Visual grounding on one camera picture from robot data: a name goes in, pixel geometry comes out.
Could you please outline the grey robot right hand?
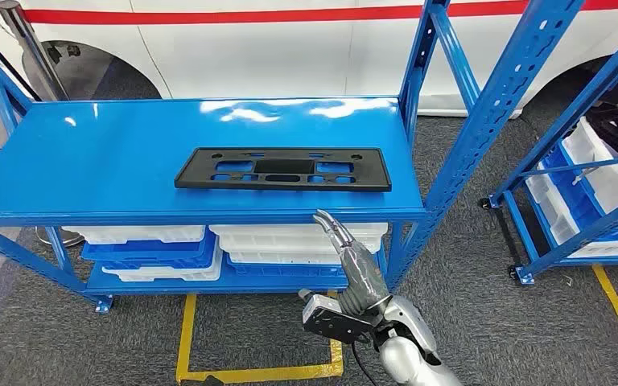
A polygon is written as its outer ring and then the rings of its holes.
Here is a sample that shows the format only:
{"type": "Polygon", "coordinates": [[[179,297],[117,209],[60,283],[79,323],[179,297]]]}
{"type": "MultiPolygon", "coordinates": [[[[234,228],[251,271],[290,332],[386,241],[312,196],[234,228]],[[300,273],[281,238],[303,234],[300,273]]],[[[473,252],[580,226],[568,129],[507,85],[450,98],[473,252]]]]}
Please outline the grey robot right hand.
{"type": "Polygon", "coordinates": [[[373,254],[327,211],[317,209],[312,217],[331,241],[348,281],[338,295],[342,311],[359,316],[387,302],[391,295],[373,254]]]}

